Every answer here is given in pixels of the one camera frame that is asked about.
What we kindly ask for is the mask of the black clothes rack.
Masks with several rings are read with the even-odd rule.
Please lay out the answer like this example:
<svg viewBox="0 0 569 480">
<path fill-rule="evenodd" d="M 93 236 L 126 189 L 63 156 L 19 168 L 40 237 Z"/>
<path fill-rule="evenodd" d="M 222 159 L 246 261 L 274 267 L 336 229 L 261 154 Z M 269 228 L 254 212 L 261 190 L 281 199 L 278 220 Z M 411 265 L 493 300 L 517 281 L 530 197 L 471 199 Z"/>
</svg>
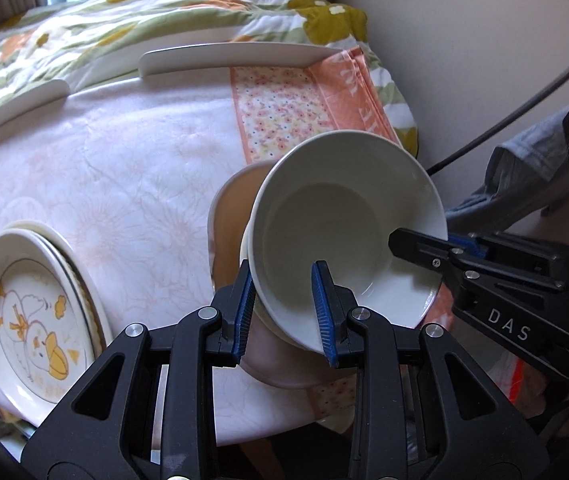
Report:
<svg viewBox="0 0 569 480">
<path fill-rule="evenodd" d="M 438 172 L 442 171 L 448 166 L 451 166 L 454 162 L 457 162 L 458 159 L 463 158 L 470 152 L 474 151 L 476 148 L 481 146 L 482 144 L 486 143 L 493 139 L 494 136 L 497 136 L 498 133 L 504 131 L 507 127 L 512 125 L 522 116 L 530 113 L 533 108 L 537 107 L 547 98 L 549 98 L 552 94 L 554 94 L 558 89 L 560 89 L 564 84 L 569 81 L 569 67 L 564 70 L 560 75 L 550 81 L 542 90 L 535 93 L 530 99 L 525 101 L 522 105 L 516 108 L 513 112 L 508 114 L 505 118 L 497 122 L 491 128 L 488 128 L 483 133 L 476 136 L 474 139 L 469 141 L 467 144 L 463 145 L 461 148 L 458 148 L 453 154 L 445 157 L 444 159 L 436 162 L 434 165 L 427 169 L 427 173 L 429 176 L 434 176 Z"/>
</svg>

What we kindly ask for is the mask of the floral green striped duvet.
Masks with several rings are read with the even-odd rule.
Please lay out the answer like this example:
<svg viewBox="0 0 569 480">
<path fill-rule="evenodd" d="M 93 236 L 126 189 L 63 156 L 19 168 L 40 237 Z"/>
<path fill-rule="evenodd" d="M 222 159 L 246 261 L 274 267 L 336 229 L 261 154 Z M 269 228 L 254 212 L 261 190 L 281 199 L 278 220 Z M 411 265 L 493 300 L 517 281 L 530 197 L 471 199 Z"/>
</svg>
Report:
<svg viewBox="0 0 569 480">
<path fill-rule="evenodd" d="M 0 106 L 50 80 L 77 92 L 124 77 L 152 50 L 245 41 L 361 48 L 399 141 L 418 152 L 414 116 L 369 47 L 366 13 L 328 0 L 80 0 L 30 9 L 0 23 Z"/>
</svg>

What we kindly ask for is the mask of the right white table rail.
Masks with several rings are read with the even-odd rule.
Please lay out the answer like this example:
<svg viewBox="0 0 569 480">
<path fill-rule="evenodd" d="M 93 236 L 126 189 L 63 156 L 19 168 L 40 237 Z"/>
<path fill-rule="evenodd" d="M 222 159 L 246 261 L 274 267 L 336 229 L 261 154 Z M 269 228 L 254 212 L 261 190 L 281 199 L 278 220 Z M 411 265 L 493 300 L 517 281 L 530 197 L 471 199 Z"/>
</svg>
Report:
<svg viewBox="0 0 569 480">
<path fill-rule="evenodd" d="M 340 49 L 316 44 L 283 42 L 216 42 L 192 44 L 146 52 L 139 60 L 138 73 L 144 78 L 181 70 L 238 66 L 306 68 L 339 53 Z"/>
</svg>

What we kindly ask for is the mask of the plain white plate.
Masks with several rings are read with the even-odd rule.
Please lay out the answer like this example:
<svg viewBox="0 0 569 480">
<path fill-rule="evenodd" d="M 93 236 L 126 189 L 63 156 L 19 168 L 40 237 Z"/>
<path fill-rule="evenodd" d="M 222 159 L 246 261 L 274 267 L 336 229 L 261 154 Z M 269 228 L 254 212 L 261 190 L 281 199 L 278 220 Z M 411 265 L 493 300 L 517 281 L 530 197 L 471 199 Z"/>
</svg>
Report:
<svg viewBox="0 0 569 480">
<path fill-rule="evenodd" d="M 55 229 L 36 220 L 19 220 L 9 224 L 10 228 L 26 229 L 43 237 L 63 259 L 66 268 L 72 274 L 72 282 L 79 290 L 80 304 L 87 320 L 94 355 L 100 354 L 113 341 L 113 332 L 108 315 L 102 306 L 99 292 L 90 273 L 79 260 L 70 243 Z"/>
</svg>

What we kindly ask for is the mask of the grey hanging garment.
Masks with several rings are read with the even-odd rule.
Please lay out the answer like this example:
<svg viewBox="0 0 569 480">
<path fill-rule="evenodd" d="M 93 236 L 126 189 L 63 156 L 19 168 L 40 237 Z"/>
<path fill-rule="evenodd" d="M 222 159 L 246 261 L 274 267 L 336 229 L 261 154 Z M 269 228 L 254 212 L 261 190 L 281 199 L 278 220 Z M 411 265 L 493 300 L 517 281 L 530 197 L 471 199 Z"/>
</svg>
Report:
<svg viewBox="0 0 569 480">
<path fill-rule="evenodd" d="M 563 120 L 568 107 L 494 148 L 482 185 L 446 210 L 455 233 L 505 231 L 528 214 L 569 194 Z"/>
</svg>

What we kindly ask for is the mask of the orange floral cloth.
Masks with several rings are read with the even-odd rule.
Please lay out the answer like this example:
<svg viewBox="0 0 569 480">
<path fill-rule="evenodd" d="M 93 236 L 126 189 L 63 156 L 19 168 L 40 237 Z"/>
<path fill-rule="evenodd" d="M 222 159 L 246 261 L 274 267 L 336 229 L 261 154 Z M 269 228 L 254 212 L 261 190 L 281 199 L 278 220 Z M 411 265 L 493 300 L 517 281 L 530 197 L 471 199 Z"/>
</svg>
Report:
<svg viewBox="0 0 569 480">
<path fill-rule="evenodd" d="M 357 49 L 306 68 L 234 67 L 230 82 L 248 166 L 278 162 L 307 139 L 341 129 L 379 134 L 417 153 L 417 131 L 406 127 L 408 108 L 388 73 L 368 70 Z M 323 417 L 353 405 L 355 379 L 288 390 L 306 393 L 315 416 Z"/>
</svg>

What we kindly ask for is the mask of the cream yellow bowl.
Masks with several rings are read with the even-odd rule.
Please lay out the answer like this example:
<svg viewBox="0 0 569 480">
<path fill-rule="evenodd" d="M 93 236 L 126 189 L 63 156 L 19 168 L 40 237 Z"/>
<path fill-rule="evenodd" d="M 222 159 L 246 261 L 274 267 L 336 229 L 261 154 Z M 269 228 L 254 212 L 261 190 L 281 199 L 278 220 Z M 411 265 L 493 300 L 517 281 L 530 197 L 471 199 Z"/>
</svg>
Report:
<svg viewBox="0 0 569 480">
<path fill-rule="evenodd" d="M 249 259 L 249 232 L 251 228 L 251 221 L 249 221 L 244 229 L 244 232 L 241 237 L 240 242 L 240 252 L 239 252 L 239 262 L 242 263 L 244 260 Z M 256 305 L 254 307 L 254 312 L 257 314 L 260 322 L 262 322 L 268 330 L 271 331 L 275 336 L 277 336 L 282 341 L 286 342 L 287 344 L 291 344 L 291 346 L 298 348 L 300 350 L 307 350 L 307 347 L 301 346 L 295 340 L 291 339 L 270 317 L 269 313 L 266 311 L 264 305 L 262 304 L 262 300 L 260 300 L 260 296 L 256 296 Z"/>
</svg>

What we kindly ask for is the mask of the white floral tablecloth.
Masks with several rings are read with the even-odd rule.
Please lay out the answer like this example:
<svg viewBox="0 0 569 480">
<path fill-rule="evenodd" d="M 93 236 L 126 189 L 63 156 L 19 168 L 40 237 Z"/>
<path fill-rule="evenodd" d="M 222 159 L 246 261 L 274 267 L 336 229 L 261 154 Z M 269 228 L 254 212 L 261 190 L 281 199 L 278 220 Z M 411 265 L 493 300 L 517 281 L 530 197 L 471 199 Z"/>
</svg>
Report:
<svg viewBox="0 0 569 480">
<path fill-rule="evenodd" d="M 0 126 L 0 233 L 19 220 L 58 231 L 114 338 L 134 323 L 175 324 L 213 298 L 208 213 L 249 164 L 230 70 L 105 84 Z M 21 418 L 1 390 L 0 408 Z"/>
</svg>

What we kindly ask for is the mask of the left white table rail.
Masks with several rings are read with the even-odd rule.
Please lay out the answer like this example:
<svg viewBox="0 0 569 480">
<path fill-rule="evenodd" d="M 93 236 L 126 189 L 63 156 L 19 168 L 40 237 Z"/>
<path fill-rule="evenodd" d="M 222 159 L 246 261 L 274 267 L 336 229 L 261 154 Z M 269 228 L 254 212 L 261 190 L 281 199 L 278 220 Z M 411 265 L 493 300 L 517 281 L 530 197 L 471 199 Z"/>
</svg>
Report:
<svg viewBox="0 0 569 480">
<path fill-rule="evenodd" d="M 37 107 L 65 99 L 70 93 L 70 86 L 64 80 L 55 79 L 40 84 L 0 105 L 0 126 Z"/>
</svg>

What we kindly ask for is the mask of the small duck pattern plate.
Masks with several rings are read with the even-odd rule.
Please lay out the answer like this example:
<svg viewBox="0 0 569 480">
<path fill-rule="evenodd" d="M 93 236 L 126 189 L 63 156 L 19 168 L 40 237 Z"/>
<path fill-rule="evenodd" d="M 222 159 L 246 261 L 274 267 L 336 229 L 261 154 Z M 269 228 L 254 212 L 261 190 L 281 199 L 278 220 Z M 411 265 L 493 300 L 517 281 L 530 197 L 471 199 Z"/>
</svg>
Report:
<svg viewBox="0 0 569 480">
<path fill-rule="evenodd" d="M 79 290 L 56 250 L 26 229 L 0 233 L 0 390 L 39 426 L 98 356 Z"/>
</svg>

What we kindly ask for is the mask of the white table rail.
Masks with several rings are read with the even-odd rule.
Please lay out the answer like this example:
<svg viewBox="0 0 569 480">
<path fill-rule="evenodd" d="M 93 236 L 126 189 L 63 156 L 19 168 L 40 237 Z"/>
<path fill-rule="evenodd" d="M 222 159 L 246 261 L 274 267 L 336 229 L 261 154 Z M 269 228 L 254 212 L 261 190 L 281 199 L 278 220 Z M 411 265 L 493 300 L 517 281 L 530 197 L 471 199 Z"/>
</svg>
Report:
<svg viewBox="0 0 569 480">
<path fill-rule="evenodd" d="M 216 42 L 192 44 L 146 52 L 139 60 L 138 73 L 144 78 L 181 70 L 238 66 L 306 68 L 339 53 L 340 49 L 316 44 L 283 42 Z"/>
<path fill-rule="evenodd" d="M 65 99 L 70 93 L 70 86 L 64 80 L 55 79 L 40 84 L 0 105 L 0 126 L 37 107 Z"/>
</svg>

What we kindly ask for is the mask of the white ribbed bowl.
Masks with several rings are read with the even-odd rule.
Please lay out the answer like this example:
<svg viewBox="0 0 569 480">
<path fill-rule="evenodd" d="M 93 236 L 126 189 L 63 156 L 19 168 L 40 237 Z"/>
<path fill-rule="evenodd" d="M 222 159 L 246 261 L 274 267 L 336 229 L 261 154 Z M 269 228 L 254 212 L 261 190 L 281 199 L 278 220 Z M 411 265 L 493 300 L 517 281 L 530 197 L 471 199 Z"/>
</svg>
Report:
<svg viewBox="0 0 569 480">
<path fill-rule="evenodd" d="M 304 141 L 269 171 L 252 217 L 253 229 L 266 230 L 252 237 L 272 255 L 267 273 L 282 271 L 287 259 L 297 270 L 308 262 L 311 295 L 313 263 L 324 260 L 358 304 L 399 326 L 419 325 L 437 296 L 440 275 L 393 256 L 388 240 L 398 228 L 444 240 L 440 195 L 414 157 L 383 136 L 341 130 Z M 258 290 L 258 251 L 249 251 L 257 296 L 274 321 L 302 346 L 323 350 L 292 285 L 278 299 Z"/>
</svg>

